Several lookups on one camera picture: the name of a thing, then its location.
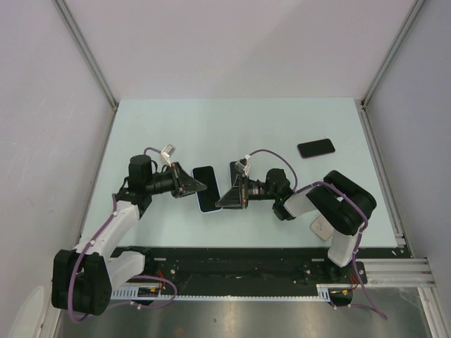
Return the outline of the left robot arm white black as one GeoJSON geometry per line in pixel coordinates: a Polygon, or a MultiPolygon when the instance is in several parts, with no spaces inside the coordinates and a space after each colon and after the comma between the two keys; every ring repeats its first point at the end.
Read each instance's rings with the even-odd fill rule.
{"type": "Polygon", "coordinates": [[[87,241],[71,250],[61,249],[54,256],[52,306],[70,315],[101,315],[112,293],[128,280],[152,279],[156,265],[144,254],[125,251],[112,258],[112,253],[142,218],[153,196],[170,193],[179,199],[205,189],[206,185],[187,174],[178,162],[155,172],[150,156],[133,156],[128,164],[128,176],[112,196],[113,208],[104,224],[87,241]]]}

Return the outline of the pink phone black screen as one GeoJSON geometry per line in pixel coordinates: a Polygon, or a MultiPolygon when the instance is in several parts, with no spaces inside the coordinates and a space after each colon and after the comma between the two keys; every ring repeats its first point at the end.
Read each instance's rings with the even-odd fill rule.
{"type": "Polygon", "coordinates": [[[302,158],[314,158],[335,153],[335,147],[329,139],[319,139],[298,144],[297,150],[302,158]]]}

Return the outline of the beige phone case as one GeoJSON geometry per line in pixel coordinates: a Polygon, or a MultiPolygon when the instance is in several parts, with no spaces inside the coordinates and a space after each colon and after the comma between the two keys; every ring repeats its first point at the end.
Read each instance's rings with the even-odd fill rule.
{"type": "Polygon", "coordinates": [[[327,242],[333,236],[334,228],[326,220],[323,215],[320,215],[315,221],[310,225],[311,231],[322,241],[327,242]]]}

